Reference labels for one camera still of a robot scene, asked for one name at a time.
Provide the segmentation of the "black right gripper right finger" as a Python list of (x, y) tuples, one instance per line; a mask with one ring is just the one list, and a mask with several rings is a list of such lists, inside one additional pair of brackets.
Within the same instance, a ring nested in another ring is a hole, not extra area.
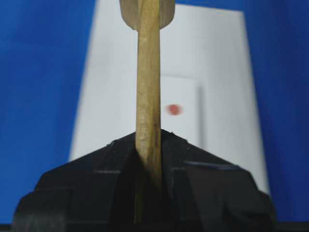
[(176, 232), (273, 232), (276, 213), (251, 173), (163, 130), (162, 165)]

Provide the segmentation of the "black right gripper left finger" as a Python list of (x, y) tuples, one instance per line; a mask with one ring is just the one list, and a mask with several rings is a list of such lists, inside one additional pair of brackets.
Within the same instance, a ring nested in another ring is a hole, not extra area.
[(14, 232), (130, 232), (135, 135), (44, 173), (14, 213)]

